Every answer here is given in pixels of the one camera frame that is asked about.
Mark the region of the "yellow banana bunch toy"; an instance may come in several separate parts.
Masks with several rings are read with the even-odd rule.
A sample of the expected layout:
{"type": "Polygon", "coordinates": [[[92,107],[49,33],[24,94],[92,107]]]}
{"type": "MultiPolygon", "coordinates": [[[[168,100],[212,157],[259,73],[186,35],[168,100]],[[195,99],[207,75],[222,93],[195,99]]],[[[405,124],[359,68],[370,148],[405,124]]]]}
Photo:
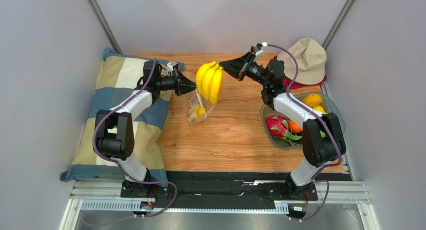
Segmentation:
{"type": "Polygon", "coordinates": [[[224,68],[216,61],[202,65],[195,78],[198,93],[210,104],[217,105],[221,93],[224,68]]]}

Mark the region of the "clear polka-dot zip bag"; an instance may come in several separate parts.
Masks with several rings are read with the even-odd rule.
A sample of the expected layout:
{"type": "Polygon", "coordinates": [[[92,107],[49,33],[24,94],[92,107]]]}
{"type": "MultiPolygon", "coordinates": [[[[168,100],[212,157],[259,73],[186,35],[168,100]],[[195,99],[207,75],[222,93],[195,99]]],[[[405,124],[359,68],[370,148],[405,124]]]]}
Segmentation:
{"type": "Polygon", "coordinates": [[[189,99],[187,122],[195,125],[206,120],[215,107],[216,105],[211,104],[199,94],[198,90],[195,90],[189,99]]]}

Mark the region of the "red dragon fruit toy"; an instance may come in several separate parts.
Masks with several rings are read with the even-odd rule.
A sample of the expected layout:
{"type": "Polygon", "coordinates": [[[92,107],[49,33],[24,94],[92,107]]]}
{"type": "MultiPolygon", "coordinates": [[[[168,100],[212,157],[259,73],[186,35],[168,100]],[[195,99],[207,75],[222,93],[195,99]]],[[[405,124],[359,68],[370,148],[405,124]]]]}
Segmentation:
{"type": "Polygon", "coordinates": [[[292,134],[288,125],[289,119],[272,115],[265,119],[265,124],[268,132],[275,138],[287,142],[290,146],[299,146],[302,144],[302,133],[292,134]]]}

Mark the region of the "yellow potato toy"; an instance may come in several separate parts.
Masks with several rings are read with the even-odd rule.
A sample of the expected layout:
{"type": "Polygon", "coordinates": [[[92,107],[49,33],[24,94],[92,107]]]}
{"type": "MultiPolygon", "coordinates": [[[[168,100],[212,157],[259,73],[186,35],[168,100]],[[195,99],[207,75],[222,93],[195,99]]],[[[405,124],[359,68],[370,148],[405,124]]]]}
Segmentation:
{"type": "Polygon", "coordinates": [[[318,94],[318,93],[312,93],[312,94],[309,94],[309,95],[307,95],[303,100],[302,100],[302,102],[306,105],[306,106],[308,106],[308,107],[310,107],[310,108],[312,108],[312,109],[314,109],[314,108],[316,108],[316,107],[318,107],[318,106],[320,106],[322,103],[323,103],[323,98],[318,94]]]}

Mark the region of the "yellow pear toy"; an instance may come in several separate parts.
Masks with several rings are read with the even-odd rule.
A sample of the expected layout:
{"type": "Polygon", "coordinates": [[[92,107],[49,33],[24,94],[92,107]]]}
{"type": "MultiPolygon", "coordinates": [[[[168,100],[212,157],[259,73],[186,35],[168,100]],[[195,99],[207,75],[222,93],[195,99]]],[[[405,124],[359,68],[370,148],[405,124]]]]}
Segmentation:
{"type": "Polygon", "coordinates": [[[200,104],[197,104],[193,110],[193,117],[196,121],[200,120],[201,118],[205,117],[207,113],[207,110],[201,106],[200,104]]]}

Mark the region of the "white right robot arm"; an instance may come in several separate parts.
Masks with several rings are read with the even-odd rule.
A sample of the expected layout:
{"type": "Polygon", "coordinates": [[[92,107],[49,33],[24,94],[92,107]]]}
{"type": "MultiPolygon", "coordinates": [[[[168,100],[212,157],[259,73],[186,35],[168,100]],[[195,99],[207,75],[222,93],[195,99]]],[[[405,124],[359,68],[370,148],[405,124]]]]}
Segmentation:
{"type": "Polygon", "coordinates": [[[336,160],[341,161],[347,152],[340,119],[335,113],[323,114],[314,110],[286,91],[283,61],[272,60],[267,67],[263,67],[255,60],[255,55],[248,52],[240,58],[222,61],[219,65],[238,81],[249,78],[261,84],[264,104],[302,128],[304,158],[291,172],[287,182],[296,187],[307,186],[324,168],[333,166],[336,160]]]}

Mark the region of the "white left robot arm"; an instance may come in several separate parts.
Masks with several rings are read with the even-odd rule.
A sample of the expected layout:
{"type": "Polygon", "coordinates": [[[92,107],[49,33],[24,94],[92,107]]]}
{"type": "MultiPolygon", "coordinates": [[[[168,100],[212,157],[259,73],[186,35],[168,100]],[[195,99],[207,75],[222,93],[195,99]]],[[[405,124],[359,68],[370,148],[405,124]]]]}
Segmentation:
{"type": "Polygon", "coordinates": [[[166,75],[162,71],[156,59],[145,62],[143,75],[130,97],[110,110],[97,112],[92,138],[93,150],[101,159],[116,164],[127,181],[144,187],[154,182],[134,152],[133,122],[160,98],[162,91],[174,91],[180,97],[197,89],[196,83],[179,71],[176,62],[167,64],[166,75]]]}

